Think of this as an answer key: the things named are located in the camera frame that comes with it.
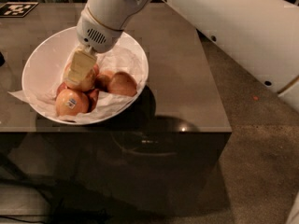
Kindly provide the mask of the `white gripper with vents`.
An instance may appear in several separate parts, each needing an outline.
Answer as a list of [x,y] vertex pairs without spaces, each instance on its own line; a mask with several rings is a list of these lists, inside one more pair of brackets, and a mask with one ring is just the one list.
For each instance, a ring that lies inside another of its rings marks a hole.
[[78,41],[84,46],[78,46],[72,53],[64,80],[74,84],[83,81],[97,61],[95,51],[105,53],[111,50],[121,34],[122,31],[110,29],[98,22],[89,9],[84,8],[77,24]]

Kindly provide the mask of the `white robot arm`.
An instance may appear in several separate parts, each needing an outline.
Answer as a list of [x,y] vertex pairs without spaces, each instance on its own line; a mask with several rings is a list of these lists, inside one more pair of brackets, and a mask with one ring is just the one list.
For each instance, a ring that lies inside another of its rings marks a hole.
[[[114,47],[128,21],[151,0],[88,0],[77,24],[82,50]],[[270,91],[299,110],[299,6],[284,0],[162,0]]]

